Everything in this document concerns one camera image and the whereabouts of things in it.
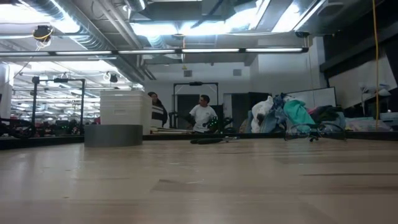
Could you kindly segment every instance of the gray cylinder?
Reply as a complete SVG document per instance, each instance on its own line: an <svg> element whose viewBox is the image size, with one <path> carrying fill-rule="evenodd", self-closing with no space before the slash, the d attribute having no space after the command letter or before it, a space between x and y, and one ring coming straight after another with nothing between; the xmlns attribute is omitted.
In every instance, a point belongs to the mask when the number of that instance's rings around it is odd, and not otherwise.
<svg viewBox="0 0 398 224"><path fill-rule="evenodd" d="M99 124L85 126L85 147L128 147L142 144L142 125Z"/></svg>
<svg viewBox="0 0 398 224"><path fill-rule="evenodd" d="M133 12L139 12L147 7L147 0L124 0Z"/></svg>

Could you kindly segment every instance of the whiteboard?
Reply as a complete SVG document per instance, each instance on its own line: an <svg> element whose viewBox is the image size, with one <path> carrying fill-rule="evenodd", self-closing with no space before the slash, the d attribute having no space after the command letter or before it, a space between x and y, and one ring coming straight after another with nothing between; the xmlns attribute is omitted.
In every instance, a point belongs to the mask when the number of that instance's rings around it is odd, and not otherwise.
<svg viewBox="0 0 398 224"><path fill-rule="evenodd" d="M316 108L328 105L336 106L336 93L334 87L287 94L304 102L306 108Z"/></svg>

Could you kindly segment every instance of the wooden board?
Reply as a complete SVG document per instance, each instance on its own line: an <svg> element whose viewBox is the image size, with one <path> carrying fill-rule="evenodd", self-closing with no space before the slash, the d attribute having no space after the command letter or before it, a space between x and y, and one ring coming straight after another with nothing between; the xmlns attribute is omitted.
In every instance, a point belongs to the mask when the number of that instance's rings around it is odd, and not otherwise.
<svg viewBox="0 0 398 224"><path fill-rule="evenodd" d="M396 142L0 151L0 223L396 223Z"/></svg>

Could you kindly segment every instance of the white cloth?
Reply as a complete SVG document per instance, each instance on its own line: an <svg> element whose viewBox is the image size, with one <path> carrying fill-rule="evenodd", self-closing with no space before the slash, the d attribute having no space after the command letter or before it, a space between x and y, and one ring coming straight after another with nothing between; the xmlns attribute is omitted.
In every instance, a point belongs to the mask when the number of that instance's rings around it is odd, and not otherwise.
<svg viewBox="0 0 398 224"><path fill-rule="evenodd" d="M274 100L271 96L268 96L266 101L262 101L253 106L251 109L251 113L253 114L253 120L251 121L251 132L252 133L260 133L260 124L257 119L257 115L262 114L267 116L272 106L274 105Z"/></svg>
<svg viewBox="0 0 398 224"><path fill-rule="evenodd" d="M211 106L202 107L196 105L189 113L195 118L196 122L193 130L201 133L208 131L207 126L203 127L203 124L209 122L211 118L217 117L216 112Z"/></svg>

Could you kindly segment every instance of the black metal frame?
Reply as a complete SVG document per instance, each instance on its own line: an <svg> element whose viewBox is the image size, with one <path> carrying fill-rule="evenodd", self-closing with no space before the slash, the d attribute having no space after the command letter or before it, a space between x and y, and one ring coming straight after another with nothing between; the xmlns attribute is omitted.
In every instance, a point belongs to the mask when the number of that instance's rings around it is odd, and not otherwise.
<svg viewBox="0 0 398 224"><path fill-rule="evenodd" d="M219 91L218 91L218 82L207 82L207 83L203 83L203 82L174 83L174 84L173 84L173 101L172 101L172 104L173 104L173 112L174 112L174 113L176 112L176 110L175 110L175 87L178 86L178 85L189 85L189 86L216 85L216 87L217 87L217 105L219 105L218 98L219 98L220 96L218 96L218 93L219 93ZM177 117L174 116L173 128L177 128L177 122L176 122L176 120L177 120Z"/></svg>
<svg viewBox="0 0 398 224"><path fill-rule="evenodd" d="M81 82L81 105L80 105L80 133L83 133L83 109L85 105L85 89L86 89L86 80L82 79L69 79L69 78L56 78L53 80L40 80L39 77L34 77L32 82L34 84L33 89L33 107L32 107L32 123L35 124L36 120L36 104L37 104L37 85L40 82L54 82L54 83L68 83L69 81L80 81Z"/></svg>

